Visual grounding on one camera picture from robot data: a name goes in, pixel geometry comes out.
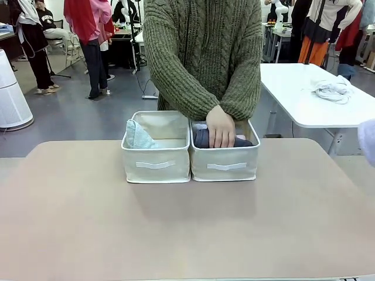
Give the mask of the person's right hand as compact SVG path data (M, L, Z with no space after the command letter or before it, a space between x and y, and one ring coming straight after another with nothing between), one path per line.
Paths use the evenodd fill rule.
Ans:
M232 148L235 143L235 124L221 106L215 106L206 116L209 148Z

